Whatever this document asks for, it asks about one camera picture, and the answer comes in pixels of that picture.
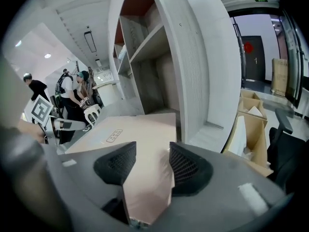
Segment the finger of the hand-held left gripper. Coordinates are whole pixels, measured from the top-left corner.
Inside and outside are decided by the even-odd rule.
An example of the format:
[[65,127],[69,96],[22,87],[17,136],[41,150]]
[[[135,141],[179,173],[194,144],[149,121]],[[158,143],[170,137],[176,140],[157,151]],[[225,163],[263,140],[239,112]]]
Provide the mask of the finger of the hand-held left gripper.
[[82,121],[56,118],[52,121],[52,126],[57,131],[80,131],[86,127],[86,124]]

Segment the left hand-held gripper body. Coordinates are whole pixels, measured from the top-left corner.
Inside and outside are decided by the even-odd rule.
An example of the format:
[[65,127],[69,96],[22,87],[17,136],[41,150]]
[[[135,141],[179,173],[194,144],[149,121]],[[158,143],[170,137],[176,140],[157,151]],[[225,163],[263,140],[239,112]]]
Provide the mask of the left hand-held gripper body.
[[32,102],[30,111],[34,123],[23,121],[23,133],[31,135],[37,141],[59,141],[60,132],[52,126],[52,121],[59,117],[58,109],[39,95]]

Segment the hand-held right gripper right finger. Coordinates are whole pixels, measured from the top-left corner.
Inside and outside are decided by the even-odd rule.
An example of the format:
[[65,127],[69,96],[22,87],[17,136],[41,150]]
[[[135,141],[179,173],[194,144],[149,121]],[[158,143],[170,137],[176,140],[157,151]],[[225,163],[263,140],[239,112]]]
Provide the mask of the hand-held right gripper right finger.
[[242,160],[170,143],[175,186],[153,232],[268,232],[291,196]]

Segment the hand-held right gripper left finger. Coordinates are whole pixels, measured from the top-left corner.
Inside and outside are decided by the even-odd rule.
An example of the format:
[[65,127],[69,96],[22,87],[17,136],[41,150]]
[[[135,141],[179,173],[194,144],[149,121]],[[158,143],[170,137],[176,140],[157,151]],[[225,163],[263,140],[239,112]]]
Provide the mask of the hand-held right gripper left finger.
[[129,226],[124,183],[136,143],[58,155],[43,146],[47,170],[70,226]]

